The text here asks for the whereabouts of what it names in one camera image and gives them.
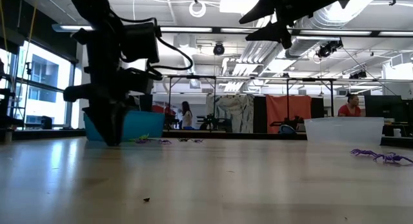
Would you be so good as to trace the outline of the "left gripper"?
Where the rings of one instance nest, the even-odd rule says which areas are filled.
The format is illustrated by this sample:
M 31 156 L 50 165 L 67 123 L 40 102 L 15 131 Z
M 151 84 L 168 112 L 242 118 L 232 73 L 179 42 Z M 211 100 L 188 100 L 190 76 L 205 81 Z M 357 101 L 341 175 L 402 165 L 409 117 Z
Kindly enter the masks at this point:
M 71 103 L 78 99 L 88 101 L 88 105 L 83 108 L 83 121 L 86 138 L 89 141 L 101 141 L 108 146 L 118 146 L 123 136 L 125 116 L 128 112 L 126 105 L 119 102 L 124 101 L 128 96 L 129 70 L 118 68 L 104 71 L 103 68 L 84 67 L 83 71 L 88 76 L 89 82 L 65 88 L 63 99 Z M 111 106 L 113 106 L 112 121 L 109 116 L 96 109 Z

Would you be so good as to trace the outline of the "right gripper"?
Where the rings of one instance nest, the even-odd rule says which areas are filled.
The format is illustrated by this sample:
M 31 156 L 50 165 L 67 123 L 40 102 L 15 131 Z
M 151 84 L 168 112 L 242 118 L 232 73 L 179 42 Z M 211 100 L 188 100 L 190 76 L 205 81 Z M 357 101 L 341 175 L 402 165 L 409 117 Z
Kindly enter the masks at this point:
M 288 49 L 292 43 L 287 26 L 293 27 L 294 21 L 302 17 L 311 18 L 314 12 L 336 1 L 344 8 L 350 0 L 258 0 L 256 5 L 239 20 L 239 23 L 246 24 L 272 15 L 276 11 L 276 23 L 267 24 L 247 35 L 245 39 L 247 41 L 275 41 L 281 43 L 284 49 Z

